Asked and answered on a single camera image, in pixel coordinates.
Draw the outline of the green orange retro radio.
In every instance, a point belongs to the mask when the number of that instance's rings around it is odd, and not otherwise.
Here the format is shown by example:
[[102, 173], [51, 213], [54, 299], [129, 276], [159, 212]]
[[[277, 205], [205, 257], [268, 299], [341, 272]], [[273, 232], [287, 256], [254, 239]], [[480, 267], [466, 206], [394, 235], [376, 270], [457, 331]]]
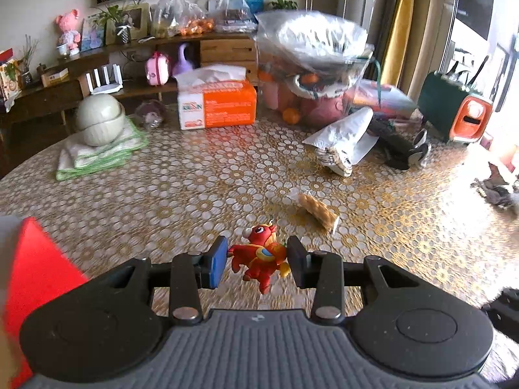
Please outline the green orange retro radio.
[[430, 123], [445, 142], [477, 142], [484, 135], [493, 113], [493, 104], [478, 92], [474, 84], [487, 64], [487, 55], [474, 76], [460, 81], [457, 62], [447, 73], [430, 72], [421, 88], [418, 108], [424, 122]]

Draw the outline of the yellow curtain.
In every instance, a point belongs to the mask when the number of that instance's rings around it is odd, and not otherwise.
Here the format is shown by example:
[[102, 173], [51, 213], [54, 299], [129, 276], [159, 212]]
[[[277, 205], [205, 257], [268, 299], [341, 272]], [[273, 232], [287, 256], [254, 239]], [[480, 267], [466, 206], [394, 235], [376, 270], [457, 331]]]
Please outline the yellow curtain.
[[381, 83], [398, 84], [414, 14], [414, 0], [396, 0], [383, 56]]

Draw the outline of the red dragon toy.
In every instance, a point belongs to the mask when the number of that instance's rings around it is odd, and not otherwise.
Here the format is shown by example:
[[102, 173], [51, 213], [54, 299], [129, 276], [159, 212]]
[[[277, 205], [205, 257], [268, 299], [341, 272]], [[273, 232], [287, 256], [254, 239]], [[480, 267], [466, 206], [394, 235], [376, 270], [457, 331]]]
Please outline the red dragon toy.
[[244, 266], [243, 280], [256, 280], [263, 295], [269, 292], [274, 273], [278, 271], [282, 278], [290, 273], [288, 251], [278, 242], [277, 229], [273, 223], [246, 228], [243, 237], [248, 243], [233, 244], [227, 251], [227, 257], [231, 258], [231, 270], [238, 273]]

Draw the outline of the pink pig plush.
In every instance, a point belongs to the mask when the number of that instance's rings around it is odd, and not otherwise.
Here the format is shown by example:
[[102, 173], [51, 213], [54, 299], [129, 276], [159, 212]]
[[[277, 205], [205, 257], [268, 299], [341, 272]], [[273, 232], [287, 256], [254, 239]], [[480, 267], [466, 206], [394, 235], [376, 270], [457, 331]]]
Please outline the pink pig plush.
[[78, 9], [73, 9], [55, 18], [55, 23], [61, 31], [56, 46], [60, 56], [79, 54], [78, 44], [81, 41], [81, 34], [78, 32], [78, 22]]

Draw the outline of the biscuit snack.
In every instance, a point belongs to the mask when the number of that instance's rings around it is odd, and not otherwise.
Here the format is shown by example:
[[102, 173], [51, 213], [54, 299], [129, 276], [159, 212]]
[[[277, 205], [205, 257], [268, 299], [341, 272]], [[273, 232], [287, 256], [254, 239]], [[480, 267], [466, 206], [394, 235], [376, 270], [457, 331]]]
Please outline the biscuit snack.
[[296, 201], [307, 213], [315, 218], [329, 234], [336, 231], [340, 222], [340, 216], [332, 211], [327, 204], [305, 192], [295, 191], [290, 198]]

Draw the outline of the plastic bag of fruit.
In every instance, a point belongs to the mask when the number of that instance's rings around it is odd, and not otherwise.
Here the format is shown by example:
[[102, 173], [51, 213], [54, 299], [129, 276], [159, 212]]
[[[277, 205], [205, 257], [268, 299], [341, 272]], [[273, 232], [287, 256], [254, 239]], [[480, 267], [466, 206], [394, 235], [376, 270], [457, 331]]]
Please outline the plastic bag of fruit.
[[314, 129], [345, 117], [345, 95], [373, 61], [366, 29], [320, 11], [264, 11], [256, 20], [261, 104]]

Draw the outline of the orange white tissue box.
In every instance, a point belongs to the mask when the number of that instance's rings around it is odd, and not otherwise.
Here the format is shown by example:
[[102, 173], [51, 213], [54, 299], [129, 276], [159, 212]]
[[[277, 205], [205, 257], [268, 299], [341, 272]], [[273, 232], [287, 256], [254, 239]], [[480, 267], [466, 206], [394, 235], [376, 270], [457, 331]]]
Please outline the orange white tissue box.
[[211, 64], [174, 78], [182, 130], [252, 125], [256, 120], [257, 91], [246, 77], [246, 68]]

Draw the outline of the clear bag on console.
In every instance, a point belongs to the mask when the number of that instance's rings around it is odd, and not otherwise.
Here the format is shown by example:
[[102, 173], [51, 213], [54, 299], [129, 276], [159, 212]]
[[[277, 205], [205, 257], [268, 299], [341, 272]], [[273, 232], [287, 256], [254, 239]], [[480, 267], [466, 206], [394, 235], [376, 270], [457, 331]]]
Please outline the clear bag on console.
[[216, 32], [252, 33], [257, 22], [246, 0], [219, 0], [215, 6]]

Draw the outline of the black folding umbrella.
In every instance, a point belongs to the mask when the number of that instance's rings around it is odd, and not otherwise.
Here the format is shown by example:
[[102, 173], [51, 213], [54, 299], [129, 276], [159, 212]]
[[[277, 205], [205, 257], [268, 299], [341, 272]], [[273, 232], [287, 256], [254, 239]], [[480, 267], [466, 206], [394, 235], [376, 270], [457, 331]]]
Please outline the black folding umbrella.
[[426, 129], [421, 129], [413, 141], [408, 141], [387, 121], [374, 118], [368, 130], [378, 137], [377, 143], [385, 155], [384, 163], [390, 168], [399, 171], [421, 168], [430, 154], [431, 145], [427, 141]]

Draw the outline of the purple vase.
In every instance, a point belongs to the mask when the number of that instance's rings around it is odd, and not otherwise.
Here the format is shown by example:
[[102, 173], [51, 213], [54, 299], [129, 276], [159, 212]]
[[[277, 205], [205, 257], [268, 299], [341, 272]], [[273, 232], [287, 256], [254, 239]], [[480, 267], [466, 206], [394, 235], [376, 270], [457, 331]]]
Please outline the purple vase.
[[190, 62], [186, 57], [186, 49], [188, 44], [182, 43], [178, 48], [178, 60], [174, 64], [172, 69], [172, 76], [176, 77], [177, 75], [190, 72], [194, 69], [194, 65]]

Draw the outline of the red cardboard box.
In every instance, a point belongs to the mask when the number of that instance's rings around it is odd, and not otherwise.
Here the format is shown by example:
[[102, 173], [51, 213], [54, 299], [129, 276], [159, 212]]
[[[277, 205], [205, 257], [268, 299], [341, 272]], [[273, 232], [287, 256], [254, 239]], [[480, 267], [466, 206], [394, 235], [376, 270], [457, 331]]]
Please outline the red cardboard box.
[[2, 388], [18, 388], [32, 377], [19, 345], [25, 318], [86, 281], [36, 219], [1, 218]]

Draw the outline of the white padded envelope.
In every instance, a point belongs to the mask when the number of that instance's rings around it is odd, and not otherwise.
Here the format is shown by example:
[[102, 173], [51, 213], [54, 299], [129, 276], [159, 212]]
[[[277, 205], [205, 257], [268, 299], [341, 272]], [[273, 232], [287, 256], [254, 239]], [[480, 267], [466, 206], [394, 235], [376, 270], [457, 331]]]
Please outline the white padded envelope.
[[365, 106], [307, 137], [303, 144], [313, 147], [319, 155], [339, 157], [345, 166], [353, 167], [378, 141], [377, 136], [368, 133], [373, 114]]

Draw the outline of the lace patterned tablecloth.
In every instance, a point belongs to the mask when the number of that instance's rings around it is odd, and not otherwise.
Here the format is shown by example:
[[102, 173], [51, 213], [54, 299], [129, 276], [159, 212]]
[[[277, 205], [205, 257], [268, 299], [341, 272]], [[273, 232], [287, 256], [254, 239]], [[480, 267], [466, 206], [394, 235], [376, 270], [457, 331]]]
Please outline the lace patterned tablecloth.
[[[58, 182], [61, 144], [1, 182], [1, 210], [38, 219], [94, 277], [146, 252], [155, 261], [206, 249], [273, 220], [278, 236], [348, 261], [380, 255], [480, 306], [518, 284], [518, 221], [475, 186], [487, 178], [478, 145], [434, 143], [423, 168], [396, 171], [371, 152], [351, 177], [317, 165], [305, 133], [263, 117], [253, 125], [153, 131], [121, 167]], [[299, 191], [340, 216], [329, 234], [290, 198]]]

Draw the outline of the wooden tv console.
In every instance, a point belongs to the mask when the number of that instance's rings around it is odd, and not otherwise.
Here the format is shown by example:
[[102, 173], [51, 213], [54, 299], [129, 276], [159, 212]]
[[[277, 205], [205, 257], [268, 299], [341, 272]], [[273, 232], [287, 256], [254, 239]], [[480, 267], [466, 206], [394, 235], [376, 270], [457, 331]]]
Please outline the wooden tv console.
[[25, 89], [14, 100], [9, 112], [1, 110], [1, 147], [7, 147], [12, 125], [76, 107], [80, 99], [88, 93], [85, 75], [91, 74], [95, 68], [100, 77], [104, 76], [103, 68], [107, 68], [109, 77], [113, 78], [112, 65], [118, 63], [121, 66], [123, 88], [115, 94], [118, 99], [149, 94], [160, 96], [175, 91], [176, 83], [173, 80], [163, 86], [149, 85], [145, 78], [144, 63], [147, 56], [155, 52], [167, 54], [172, 62], [176, 62], [177, 49], [182, 44], [187, 46], [186, 58], [196, 68], [211, 63], [235, 64], [246, 68], [247, 78], [251, 83], [258, 82], [255, 44], [252, 37], [245, 33], [212, 32], [100, 47], [46, 68], [45, 74], [58, 75], [57, 83], [49, 87], [38, 83]]

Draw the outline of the wooden photo frame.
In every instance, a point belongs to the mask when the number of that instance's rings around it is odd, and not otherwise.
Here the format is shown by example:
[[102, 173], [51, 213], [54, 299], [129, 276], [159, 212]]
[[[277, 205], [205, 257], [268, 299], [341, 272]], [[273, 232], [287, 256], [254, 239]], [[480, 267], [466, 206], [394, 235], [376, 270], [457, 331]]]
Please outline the wooden photo frame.
[[113, 19], [106, 21], [105, 44], [107, 46], [138, 41], [149, 35], [150, 5], [148, 3], [130, 5], [124, 8], [111, 6], [111, 9], [115, 8], [121, 12], [121, 23], [115, 23]]

